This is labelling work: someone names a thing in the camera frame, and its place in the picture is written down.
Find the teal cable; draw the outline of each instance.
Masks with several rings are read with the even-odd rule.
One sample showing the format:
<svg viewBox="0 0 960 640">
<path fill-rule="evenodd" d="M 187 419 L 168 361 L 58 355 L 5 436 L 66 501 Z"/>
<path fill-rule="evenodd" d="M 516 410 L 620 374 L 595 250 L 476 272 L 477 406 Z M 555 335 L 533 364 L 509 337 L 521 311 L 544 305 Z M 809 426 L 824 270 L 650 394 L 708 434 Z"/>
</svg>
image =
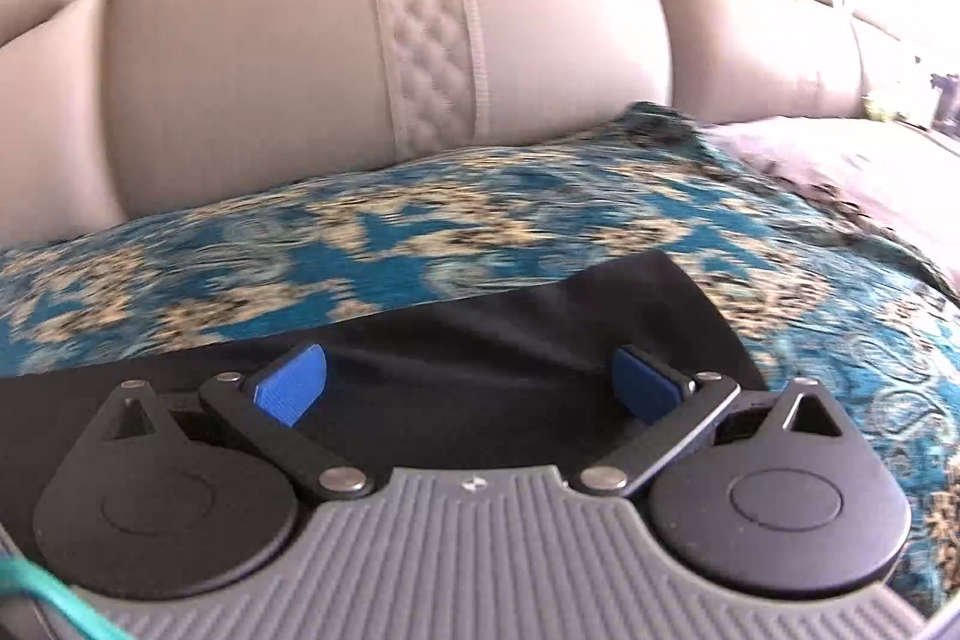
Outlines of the teal cable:
<svg viewBox="0 0 960 640">
<path fill-rule="evenodd" d="M 0 555 L 0 600 L 7 597 L 42 600 L 59 610 L 85 640 L 133 640 L 54 576 L 25 558 Z"/>
</svg>

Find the ribbed rubber surface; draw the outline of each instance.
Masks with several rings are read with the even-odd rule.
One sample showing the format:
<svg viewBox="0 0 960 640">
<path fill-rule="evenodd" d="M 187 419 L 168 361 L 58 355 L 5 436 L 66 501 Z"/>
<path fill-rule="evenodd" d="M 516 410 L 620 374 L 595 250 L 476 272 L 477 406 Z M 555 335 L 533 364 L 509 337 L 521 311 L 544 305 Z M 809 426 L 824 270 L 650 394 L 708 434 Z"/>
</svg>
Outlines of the ribbed rubber surface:
<svg viewBox="0 0 960 640">
<path fill-rule="evenodd" d="M 664 555 L 627 501 L 577 494 L 552 467 L 397 470 L 216 594 L 85 596 L 139 640 L 901 640 L 923 624 L 880 585 L 821 603 L 721 589 Z"/>
</svg>

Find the metal rivet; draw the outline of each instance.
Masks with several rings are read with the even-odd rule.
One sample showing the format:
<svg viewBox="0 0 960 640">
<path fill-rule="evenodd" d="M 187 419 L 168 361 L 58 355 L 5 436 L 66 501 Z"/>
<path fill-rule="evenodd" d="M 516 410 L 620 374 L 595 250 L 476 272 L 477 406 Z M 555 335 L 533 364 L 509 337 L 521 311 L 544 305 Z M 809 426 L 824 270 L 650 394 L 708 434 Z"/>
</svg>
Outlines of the metal rivet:
<svg viewBox="0 0 960 640">
<path fill-rule="evenodd" d="M 367 484 L 367 476 L 355 467 L 330 467 L 320 475 L 320 485 L 328 491 L 347 494 Z"/>
<path fill-rule="evenodd" d="M 580 482 L 594 491 L 616 491 L 627 485 L 627 473 L 617 467 L 587 467 L 580 473 Z"/>
</svg>

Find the triangular hole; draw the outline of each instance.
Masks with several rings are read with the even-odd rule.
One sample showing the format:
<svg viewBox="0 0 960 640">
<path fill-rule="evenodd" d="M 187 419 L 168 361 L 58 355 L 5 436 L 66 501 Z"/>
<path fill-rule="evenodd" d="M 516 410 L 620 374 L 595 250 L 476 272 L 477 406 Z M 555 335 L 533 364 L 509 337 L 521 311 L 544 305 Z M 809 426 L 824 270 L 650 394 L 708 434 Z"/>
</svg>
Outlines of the triangular hole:
<svg viewBox="0 0 960 640">
<path fill-rule="evenodd" d="M 714 445 L 728 445 L 741 439 L 750 439 L 770 414 L 771 408 L 755 407 L 728 415 L 717 427 Z"/>
<path fill-rule="evenodd" d="M 801 434 L 819 434 L 820 437 L 840 437 L 840 427 L 833 421 L 824 403 L 816 396 L 802 396 L 790 421 L 790 431 Z"/>
<path fill-rule="evenodd" d="M 147 411 L 144 410 L 140 401 L 138 399 L 128 399 L 123 410 L 120 410 L 117 417 L 110 421 L 109 427 L 104 431 L 104 439 L 146 437 L 147 434 L 153 434 L 154 432 L 154 425 L 150 423 Z"/>
</svg>

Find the paisley fabric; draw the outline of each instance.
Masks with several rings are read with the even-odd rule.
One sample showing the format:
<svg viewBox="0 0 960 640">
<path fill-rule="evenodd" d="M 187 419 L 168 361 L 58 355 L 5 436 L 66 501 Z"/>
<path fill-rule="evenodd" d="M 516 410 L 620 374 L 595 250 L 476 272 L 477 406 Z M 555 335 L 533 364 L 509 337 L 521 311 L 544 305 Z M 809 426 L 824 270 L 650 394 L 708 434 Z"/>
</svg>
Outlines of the paisley fabric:
<svg viewBox="0 0 960 640">
<path fill-rule="evenodd" d="M 659 247 L 771 386 L 819 378 L 846 405 L 912 501 L 893 584 L 929 614 L 955 584 L 944 568 L 956 559 L 960 310 L 936 268 L 881 234 L 640 104 L 554 143 L 460 150 L 0 253 L 0 375 L 529 286 Z"/>
</svg>

